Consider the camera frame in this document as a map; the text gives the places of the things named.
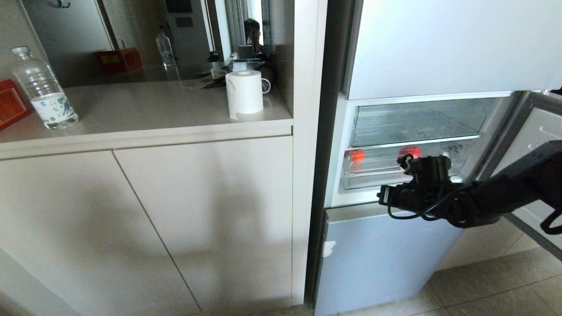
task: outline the red box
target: red box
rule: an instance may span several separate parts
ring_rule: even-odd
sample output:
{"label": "red box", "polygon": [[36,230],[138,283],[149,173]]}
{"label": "red box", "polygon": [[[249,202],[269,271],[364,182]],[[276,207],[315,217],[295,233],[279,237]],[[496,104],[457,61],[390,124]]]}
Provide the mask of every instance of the red box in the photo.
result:
{"label": "red box", "polygon": [[0,130],[31,114],[16,83],[0,82]]}
{"label": "red box", "polygon": [[142,60],[136,48],[120,51],[96,52],[99,64],[105,73],[121,73],[142,67]]}

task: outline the toilet paper roll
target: toilet paper roll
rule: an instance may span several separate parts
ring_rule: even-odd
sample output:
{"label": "toilet paper roll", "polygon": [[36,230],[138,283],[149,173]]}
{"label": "toilet paper roll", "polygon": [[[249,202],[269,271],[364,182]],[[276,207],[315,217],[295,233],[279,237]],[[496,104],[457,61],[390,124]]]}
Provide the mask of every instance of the toilet paper roll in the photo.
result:
{"label": "toilet paper roll", "polygon": [[262,111],[264,99],[261,93],[261,73],[257,70],[243,70],[226,74],[226,96],[231,119],[238,119],[236,113]]}

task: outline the tiled floor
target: tiled floor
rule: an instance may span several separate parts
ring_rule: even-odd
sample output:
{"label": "tiled floor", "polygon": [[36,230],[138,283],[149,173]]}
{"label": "tiled floor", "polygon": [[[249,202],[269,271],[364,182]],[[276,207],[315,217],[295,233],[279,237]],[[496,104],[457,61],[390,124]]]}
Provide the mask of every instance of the tiled floor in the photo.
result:
{"label": "tiled floor", "polygon": [[[252,316],[309,316],[306,307]],[[415,297],[340,316],[562,316],[562,262],[542,248],[436,272]]]}

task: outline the kitchen counter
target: kitchen counter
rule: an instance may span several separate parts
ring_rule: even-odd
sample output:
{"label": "kitchen counter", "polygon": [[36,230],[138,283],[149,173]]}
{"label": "kitchen counter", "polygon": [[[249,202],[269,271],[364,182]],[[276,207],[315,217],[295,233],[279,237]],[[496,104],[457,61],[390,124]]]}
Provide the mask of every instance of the kitchen counter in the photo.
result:
{"label": "kitchen counter", "polygon": [[66,152],[207,142],[291,134],[293,119],[276,89],[264,110],[229,117],[224,87],[191,90],[182,81],[66,88],[80,117],[45,128],[37,113],[0,131],[0,159]]}

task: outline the refrigerator drawer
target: refrigerator drawer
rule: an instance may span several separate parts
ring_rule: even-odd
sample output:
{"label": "refrigerator drawer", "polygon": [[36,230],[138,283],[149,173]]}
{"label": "refrigerator drawer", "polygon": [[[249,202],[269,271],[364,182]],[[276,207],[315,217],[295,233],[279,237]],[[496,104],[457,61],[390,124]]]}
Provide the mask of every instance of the refrigerator drawer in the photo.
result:
{"label": "refrigerator drawer", "polygon": [[476,135],[504,98],[358,106],[351,147]]}
{"label": "refrigerator drawer", "polygon": [[341,183],[345,189],[357,189],[408,182],[412,177],[402,173],[403,170],[396,163],[399,156],[408,153],[413,154],[414,157],[448,156],[451,159],[449,175],[458,175],[477,147],[479,147],[477,141],[463,139],[369,150],[348,150],[343,159]]}

